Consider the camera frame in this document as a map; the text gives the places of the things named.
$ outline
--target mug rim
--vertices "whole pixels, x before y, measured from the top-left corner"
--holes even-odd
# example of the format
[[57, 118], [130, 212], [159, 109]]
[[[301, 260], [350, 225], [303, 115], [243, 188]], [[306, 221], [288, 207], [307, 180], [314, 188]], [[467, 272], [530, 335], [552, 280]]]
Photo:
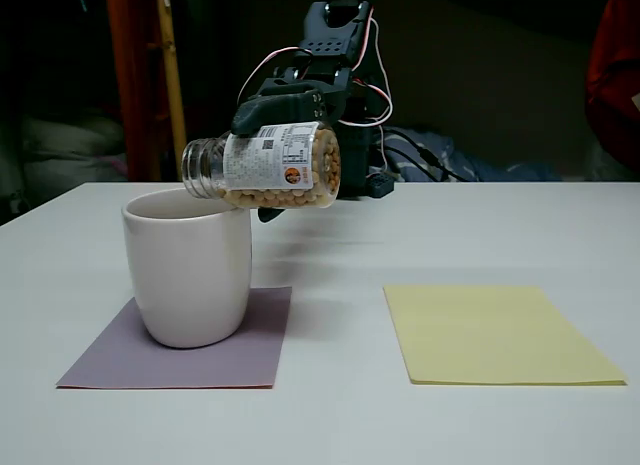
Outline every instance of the mug rim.
[[135, 198], [132, 198], [127, 203], [125, 203], [121, 208], [122, 216], [125, 219], [135, 220], [135, 221], [138, 221], [138, 222], [154, 222], [154, 223], [164, 222], [164, 223], [167, 223], [167, 222], [187, 222], [187, 221], [188, 222], [192, 222], [192, 221], [205, 220], [205, 219], [215, 220], [216, 217], [223, 216], [223, 215], [225, 215], [227, 213], [233, 213], [235, 215], [235, 214], [238, 214], [238, 213], [242, 213], [242, 212], [248, 211], [248, 209], [234, 207], [230, 203], [224, 202], [222, 199], [213, 199], [213, 200], [222, 201], [226, 205], [228, 205], [228, 206], [230, 206], [232, 208], [230, 208], [229, 210], [225, 210], [223, 212], [209, 213], [209, 214], [206, 214], [206, 215], [198, 215], [196, 217], [177, 217], [177, 218], [145, 217], [145, 216], [138, 215], [138, 214], [135, 214], [135, 213], [129, 211], [129, 207], [131, 205], [133, 205], [135, 202], [139, 201], [139, 200], [147, 199], [147, 198], [149, 198], [149, 197], [151, 197], [153, 195], [160, 195], [160, 194], [163, 194], [163, 193], [178, 192], [178, 191], [184, 191], [189, 197], [193, 198], [194, 200], [205, 200], [205, 199], [198, 199], [196, 197], [193, 197], [193, 195], [191, 195], [189, 193], [189, 191], [184, 187], [168, 188], [168, 189], [165, 189], [165, 190], [155, 190], [153, 192], [145, 193], [143, 195], [139, 195], [139, 196], [137, 196]]

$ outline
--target orange logo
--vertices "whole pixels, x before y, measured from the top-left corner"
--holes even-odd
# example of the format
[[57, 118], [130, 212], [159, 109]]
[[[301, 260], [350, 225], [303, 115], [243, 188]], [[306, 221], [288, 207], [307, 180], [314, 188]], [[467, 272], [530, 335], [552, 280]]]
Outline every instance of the orange logo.
[[295, 185], [300, 182], [300, 172], [297, 168], [287, 168], [287, 171], [284, 172], [284, 179], [291, 185]]

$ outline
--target red object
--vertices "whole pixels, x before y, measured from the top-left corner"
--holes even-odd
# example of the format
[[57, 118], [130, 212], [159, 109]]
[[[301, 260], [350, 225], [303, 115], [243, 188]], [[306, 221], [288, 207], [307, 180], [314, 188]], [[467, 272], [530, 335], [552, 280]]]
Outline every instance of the red object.
[[609, 0], [587, 69], [586, 115], [602, 147], [640, 172], [640, 0]]

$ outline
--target clear plastic bottle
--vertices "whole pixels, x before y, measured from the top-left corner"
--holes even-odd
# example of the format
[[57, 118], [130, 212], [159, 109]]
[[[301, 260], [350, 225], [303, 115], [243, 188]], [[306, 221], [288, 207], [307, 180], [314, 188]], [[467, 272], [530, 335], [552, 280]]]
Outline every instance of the clear plastic bottle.
[[190, 142], [182, 181], [198, 198], [244, 208], [328, 207], [340, 188], [340, 148], [324, 122], [268, 125], [248, 138]]

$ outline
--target white wire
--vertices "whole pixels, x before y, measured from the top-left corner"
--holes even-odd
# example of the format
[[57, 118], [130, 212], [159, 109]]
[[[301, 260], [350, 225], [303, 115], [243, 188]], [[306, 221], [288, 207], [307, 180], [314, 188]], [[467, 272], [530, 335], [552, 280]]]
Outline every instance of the white wire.
[[387, 170], [389, 170], [389, 162], [387, 161], [387, 156], [384, 154], [384, 129], [382, 128], [382, 125], [378, 125], [378, 128], [380, 129], [380, 153], [382, 154], [382, 160], [384, 161], [384, 168], [377, 172], [370, 173], [367, 175], [367, 178], [386, 173]]
[[369, 12], [369, 18], [367, 19], [367, 28], [364, 32], [364, 45], [362, 46], [362, 50], [360, 50], [360, 57], [358, 57], [358, 61], [355, 66], [351, 69], [355, 71], [356, 68], [360, 66], [362, 63], [362, 59], [364, 58], [364, 54], [367, 51], [367, 45], [369, 44], [369, 31], [371, 30], [371, 21], [373, 20], [373, 7], [371, 7], [371, 11]]
[[389, 118], [391, 117], [391, 114], [393, 114], [393, 102], [391, 101], [391, 98], [389, 98], [389, 95], [387, 95], [382, 89], [376, 87], [375, 85], [371, 85], [369, 83], [365, 83], [365, 85], [367, 87], [369, 87], [370, 89], [375, 90], [376, 92], [378, 92], [387, 101], [387, 103], [389, 104], [389, 108], [388, 108], [387, 114], [384, 115], [383, 117], [378, 117], [378, 119], [376, 121], [374, 121], [374, 122], [355, 123], [355, 122], [347, 122], [345, 120], [338, 120], [341, 124], [347, 125], [349, 127], [358, 127], [358, 128], [377, 127], [378, 125], [382, 125], [384, 122], [389, 120]]
[[249, 78], [247, 78], [247, 80], [244, 82], [244, 85], [242, 85], [242, 88], [240, 89], [240, 93], [238, 93], [238, 104], [240, 103], [240, 98], [242, 97], [242, 94], [244, 93], [244, 89], [247, 88], [247, 85], [249, 84], [249, 82], [251, 81], [253, 76], [258, 72], [258, 70], [260, 70], [262, 68], [262, 66], [265, 63], [267, 63], [269, 60], [271, 60], [272, 58], [276, 57], [277, 55], [280, 55], [282, 52], [288, 52], [290, 50], [299, 50], [301, 52], [307, 52], [309, 55], [313, 55], [311, 50], [307, 50], [306, 48], [300, 48], [300, 47], [285, 47], [285, 48], [281, 48], [280, 50], [276, 50], [274, 52], [271, 52], [269, 55], [267, 55], [264, 58], [264, 60], [262, 60], [260, 62], [260, 64], [253, 70], [253, 72], [251, 72], [251, 75], [249, 75]]
[[[376, 38], [374, 41], [375, 44], [375, 50], [376, 50], [376, 56], [378, 57], [378, 64], [380, 65], [380, 70], [382, 71], [382, 76], [384, 77], [384, 86], [387, 89], [386, 92], [383, 92], [381, 89], [379, 89], [378, 87], [376, 87], [375, 85], [370, 85], [368, 83], [357, 83], [360, 86], [366, 86], [369, 87], [373, 90], [376, 90], [380, 95], [382, 95], [385, 100], [387, 100], [387, 103], [389, 104], [388, 108], [384, 111], [384, 113], [378, 117], [375, 117], [375, 121], [370, 122], [370, 123], [354, 123], [354, 122], [347, 122], [345, 120], [339, 120], [340, 123], [342, 123], [343, 125], [347, 125], [350, 127], [360, 127], [360, 128], [368, 128], [368, 127], [376, 127], [376, 126], [381, 126], [384, 122], [386, 122], [387, 120], [389, 120], [389, 118], [391, 118], [391, 114], [393, 113], [393, 100], [391, 98], [391, 88], [389, 87], [389, 77], [387, 76], [387, 71], [384, 68], [384, 65], [382, 63], [382, 56], [380, 55], [380, 45], [379, 45], [379, 38], [380, 38], [380, 25], [378, 25], [378, 22], [376, 21], [375, 18], [370, 17], [369, 19], [370, 23], [373, 23], [376, 27]], [[368, 36], [369, 36], [369, 30], [367, 29], [367, 32], [365, 34], [365, 36], [367, 37], [368, 40]]]
[[378, 65], [380, 65], [380, 70], [382, 70], [382, 76], [384, 77], [384, 88], [387, 90], [389, 101], [393, 102], [393, 98], [391, 97], [391, 88], [389, 87], [389, 77], [387, 76], [387, 71], [385, 70], [384, 65], [382, 64], [382, 56], [380, 55], [380, 45], [378, 43], [378, 40], [380, 39], [380, 25], [378, 25], [378, 22], [373, 17], [371, 17], [371, 22], [376, 26], [375, 49], [376, 49], [376, 56], [378, 57]]

